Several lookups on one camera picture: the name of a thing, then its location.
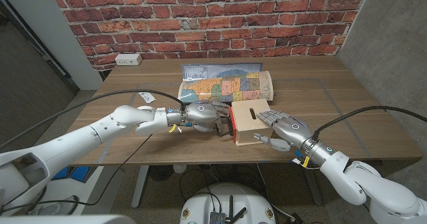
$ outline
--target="electrical outlet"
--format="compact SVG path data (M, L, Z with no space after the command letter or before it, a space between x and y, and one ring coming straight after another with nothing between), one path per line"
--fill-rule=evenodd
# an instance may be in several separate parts
M141 54L119 54L115 58L117 65L139 65L141 61Z

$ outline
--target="wire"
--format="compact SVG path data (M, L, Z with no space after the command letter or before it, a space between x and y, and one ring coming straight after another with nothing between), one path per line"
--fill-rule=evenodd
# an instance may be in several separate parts
M418 118L420 120L423 120L423 121L427 122L427 117L423 117L423 116L421 116L421 115L419 115L419 114L417 114L415 112L411 112L411 111L408 111L406 109L402 109L402 108L398 108L398 107L389 107L389 106L370 106L370 107L363 107L363 108L357 109L355 111L352 111L351 113L345 114L345 115L343 115L343 116L341 116L341 117L339 117L339 118L337 118L337 119L335 119L333 121L330 121L327 124L319 127L317 130L314 131L314 134L313 134L313 137L312 137L313 141L317 141L318 140L320 132L322 130L324 130L325 128L330 127L333 124L338 123L338 122L340 122L342 120L345 120L345 119L347 119L347 118L349 118L349 117L351 117L351 116L353 116L355 114L358 114L358 113L361 113L361 112L364 112L364 111L369 111L369 110L391 110L391 111L398 111L398 112L411 115L413 117L416 117L416 118Z
M28 128L27 130L25 130L25 131L21 132L20 134L16 135L12 139L10 139L10 140L6 141L5 143L1 144L0 145L0 149L4 148L5 146L9 145L10 143L12 143L12 142L16 141L17 139L21 138L22 136L24 136L28 132L30 132L30 131L32 131L32 130L38 128L38 127L40 127L41 125L45 124L46 122L48 122L48 121L50 121L50 120L52 120L52 119L54 119L54 118L56 118L56 117L58 117L58 116L60 116L60 115L62 115L64 113L66 113L66 112L69 112L69 111L71 111L71 110L73 110L75 108L78 108L78 107L80 107L80 106L82 106L84 104L90 103L92 101L95 101L95 100L98 100L98 99L101 99L101 98L104 98L104 97L109 97L111 95L117 95L117 94L122 94L122 93L139 93L139 92L155 93L155 94L163 95L165 97L169 97L170 99L173 99L174 101L177 101L181 105L181 111L185 111L185 104L181 100L179 100L178 98L176 98L176 97L174 97L172 95L169 95L167 93L162 93L161 91L154 91L154 90L148 90L148 89L134 89L134 90L112 91L112 92L109 92L109 93L98 95L96 97L92 97L92 98L90 98L90 99L88 99L88 100L86 100L86 101L84 101L84 102L82 102L80 104L77 104L77 105L74 105L74 106L69 107L67 109L64 109L64 110L62 110L62 111L60 111L60 112L58 112L58 113L56 113L56 114L54 114L52 116L50 116L50 117L48 117L48 118L40 121L39 123L35 124L34 126Z
M29 203L29 204L25 204L25 205L19 205L16 207L11 207L8 209L4 209L3 207L1 207L0 210L0 216L2 216L2 214L6 211L11 211L14 209L18 209L18 208L22 208L22 207L28 207L28 206L33 206L33 205L38 205L38 204L45 204L45 203L77 203L77 204L81 204L81 205L87 205L87 206L93 206L96 205L102 198L103 194L105 193L105 191L107 190L108 185L111 183L111 180L113 180L115 174L120 170L121 167L123 167L123 165L125 165L125 163L127 161L129 161L129 159L131 159L133 157L133 155L135 155L135 153L142 147L142 145L144 145L148 139L152 136L153 134L151 134L150 136L147 137L147 139L115 170L115 172L113 173L113 175L110 177L110 179L107 182L107 185L105 186L104 190L101 192L101 195L99 196L98 200L94 203L84 203L84 202L80 202L80 201L68 201L68 200L51 200L51 201L40 201L38 203Z
M262 175L260 166L258 165L258 163L256 163L256 167L258 168L258 171L260 172L261 178L262 178L262 182L264 183L264 186L266 187L266 193L267 193L267 199L270 202L270 204L272 204L272 207L274 207L277 211L279 211L281 214L284 214L286 216L288 216L292 221L295 221L295 217L292 217L291 215L287 214L286 212L280 210L278 207L276 207L272 201L270 200L270 197L268 196L268 190L267 190L267 185L266 185L266 180L264 180L264 176Z

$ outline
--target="cardboard box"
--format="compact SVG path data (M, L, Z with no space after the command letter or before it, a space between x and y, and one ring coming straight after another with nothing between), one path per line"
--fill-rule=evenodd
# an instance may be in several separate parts
M271 137L272 127L259 120L256 114L269 111L267 100L257 99L249 101L232 102L232 113L236 131L236 145L249 145L261 143L254 138L254 133Z

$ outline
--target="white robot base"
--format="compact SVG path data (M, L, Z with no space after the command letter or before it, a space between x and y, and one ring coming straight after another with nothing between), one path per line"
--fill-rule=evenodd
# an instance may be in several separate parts
M213 212L214 206L211 195L205 194L208 193L205 187L197 192L200 195L194 195L185 202L181 212L180 224L276 223L276 217L270 203L261 194L249 187L237 183L216 183L210 185L209 190L220 200L221 211L218 200L212 196L216 210L215 213Z

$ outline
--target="concrete wall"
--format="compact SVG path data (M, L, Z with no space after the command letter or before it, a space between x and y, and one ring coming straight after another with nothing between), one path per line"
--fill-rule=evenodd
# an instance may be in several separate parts
M101 76L91 68L55 0L9 0L82 90L96 90Z

